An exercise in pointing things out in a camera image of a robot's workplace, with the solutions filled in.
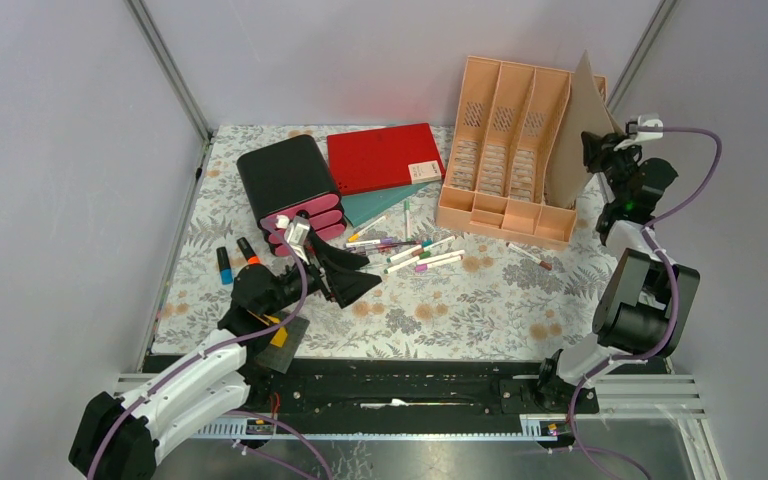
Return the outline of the beige folder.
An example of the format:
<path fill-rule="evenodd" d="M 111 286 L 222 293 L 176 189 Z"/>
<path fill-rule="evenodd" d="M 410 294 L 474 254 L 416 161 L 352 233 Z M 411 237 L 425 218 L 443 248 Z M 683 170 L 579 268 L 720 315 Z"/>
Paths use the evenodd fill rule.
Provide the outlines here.
<path fill-rule="evenodd" d="M 548 205 L 572 209 L 591 181 L 584 166 L 583 132 L 604 136 L 620 127 L 606 106 L 606 79 L 595 75 L 585 50 L 571 78 L 570 95 L 548 162 L 544 191 Z"/>

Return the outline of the black pink drawer box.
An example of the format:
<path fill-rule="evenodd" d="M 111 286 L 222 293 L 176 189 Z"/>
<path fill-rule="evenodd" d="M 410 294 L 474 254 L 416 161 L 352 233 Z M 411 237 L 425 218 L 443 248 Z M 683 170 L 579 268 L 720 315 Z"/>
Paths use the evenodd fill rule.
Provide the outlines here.
<path fill-rule="evenodd" d="M 273 255 L 288 254 L 279 240 L 283 229 L 271 233 L 262 226 L 264 220 L 305 213 L 323 240 L 347 229 L 342 195 L 312 136 L 299 135 L 245 153 L 236 166 L 256 225 Z"/>

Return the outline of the red folder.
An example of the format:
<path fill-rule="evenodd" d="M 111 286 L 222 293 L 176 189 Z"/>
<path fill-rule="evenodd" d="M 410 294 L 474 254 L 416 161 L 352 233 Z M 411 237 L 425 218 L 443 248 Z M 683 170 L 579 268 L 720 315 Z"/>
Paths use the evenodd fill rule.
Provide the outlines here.
<path fill-rule="evenodd" d="M 440 181 L 445 168 L 427 123 L 330 135 L 329 168 L 343 195 Z"/>

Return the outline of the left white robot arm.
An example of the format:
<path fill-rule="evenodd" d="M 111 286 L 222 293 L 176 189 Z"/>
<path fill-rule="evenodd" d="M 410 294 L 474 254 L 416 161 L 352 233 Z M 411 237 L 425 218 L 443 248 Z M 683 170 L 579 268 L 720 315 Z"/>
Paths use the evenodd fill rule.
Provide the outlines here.
<path fill-rule="evenodd" d="M 269 401 L 270 385 L 243 373 L 263 352 L 293 357 L 291 328 L 306 298 L 319 292 L 345 308 L 377 287 L 364 272 L 363 255 L 333 247 L 299 222 L 277 235 L 292 265 L 279 275 L 261 264 L 245 238 L 238 247 L 246 264 L 231 283 L 229 310 L 207 337 L 142 385 L 118 396 L 101 392 L 85 407 L 68 454 L 88 479 L 149 479 L 184 440 L 226 412 L 256 411 Z"/>

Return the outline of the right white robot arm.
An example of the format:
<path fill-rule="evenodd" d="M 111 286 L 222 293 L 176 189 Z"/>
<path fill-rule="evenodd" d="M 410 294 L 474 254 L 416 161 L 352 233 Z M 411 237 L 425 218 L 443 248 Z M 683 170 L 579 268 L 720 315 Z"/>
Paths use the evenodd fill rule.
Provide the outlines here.
<path fill-rule="evenodd" d="M 666 160 L 645 159 L 635 135 L 581 135 L 583 165 L 602 176 L 612 198 L 596 231 L 618 263 L 596 307 L 590 334 L 540 366 L 531 397 L 543 410 L 577 405 L 600 376 L 628 364 L 666 358 L 677 347 L 700 283 L 658 246 L 654 210 L 678 173 Z"/>

